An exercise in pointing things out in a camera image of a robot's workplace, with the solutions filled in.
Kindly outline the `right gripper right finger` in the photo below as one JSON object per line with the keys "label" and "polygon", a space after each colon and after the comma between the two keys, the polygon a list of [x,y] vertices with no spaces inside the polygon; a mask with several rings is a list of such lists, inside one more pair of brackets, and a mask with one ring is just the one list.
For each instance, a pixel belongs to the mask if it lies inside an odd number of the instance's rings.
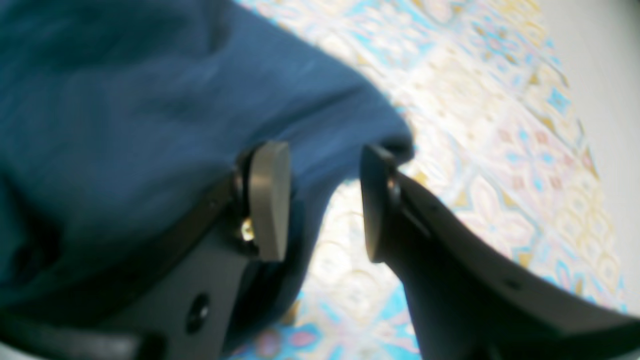
{"label": "right gripper right finger", "polygon": [[637,317],[543,280],[479,239],[381,146],[359,161],[366,252],[400,279],[425,360],[612,360]]}

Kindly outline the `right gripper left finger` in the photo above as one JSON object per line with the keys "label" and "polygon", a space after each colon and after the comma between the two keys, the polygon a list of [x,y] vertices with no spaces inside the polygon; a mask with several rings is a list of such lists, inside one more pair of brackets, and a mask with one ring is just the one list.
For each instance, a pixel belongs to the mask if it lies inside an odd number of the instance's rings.
{"label": "right gripper left finger", "polygon": [[98,275],[1,313],[32,360],[217,360],[252,262],[284,260],[290,148],[243,153],[178,223]]}

